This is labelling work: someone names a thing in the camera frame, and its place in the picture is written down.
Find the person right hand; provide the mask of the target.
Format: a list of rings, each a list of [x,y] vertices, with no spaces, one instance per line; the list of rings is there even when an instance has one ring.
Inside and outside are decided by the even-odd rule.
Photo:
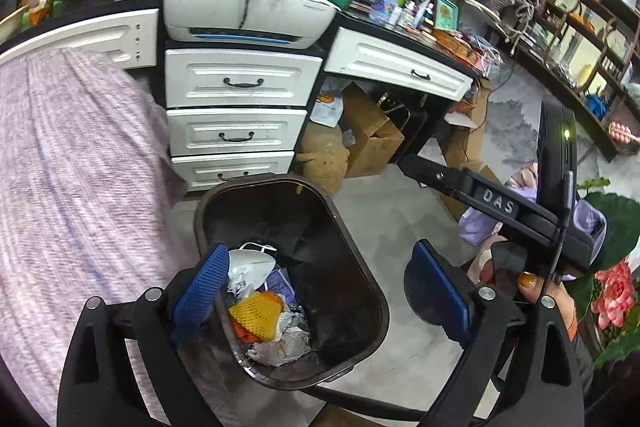
[[[491,284],[494,281],[494,266],[492,265],[490,247],[505,240],[501,235],[495,234],[480,244],[480,250],[469,268],[466,269],[466,274],[474,283]],[[544,278],[539,275],[523,272],[518,276],[518,290],[530,303],[534,303],[540,297],[542,286],[544,286]],[[574,299],[570,297],[562,283],[550,282],[546,294],[555,300],[562,315],[567,336],[570,340],[574,340],[578,326]]]

